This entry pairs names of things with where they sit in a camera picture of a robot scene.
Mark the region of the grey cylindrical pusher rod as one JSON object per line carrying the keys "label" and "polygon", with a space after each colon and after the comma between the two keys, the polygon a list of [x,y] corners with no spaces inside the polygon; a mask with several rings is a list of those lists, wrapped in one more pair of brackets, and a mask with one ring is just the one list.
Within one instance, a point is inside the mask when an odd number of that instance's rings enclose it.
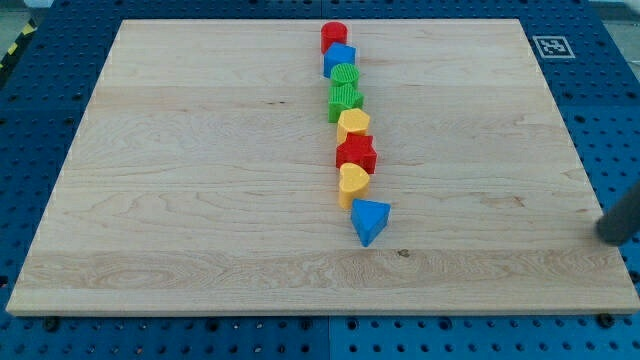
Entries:
{"label": "grey cylindrical pusher rod", "polygon": [[600,241],[621,246],[639,231],[639,183],[636,182],[595,224]]}

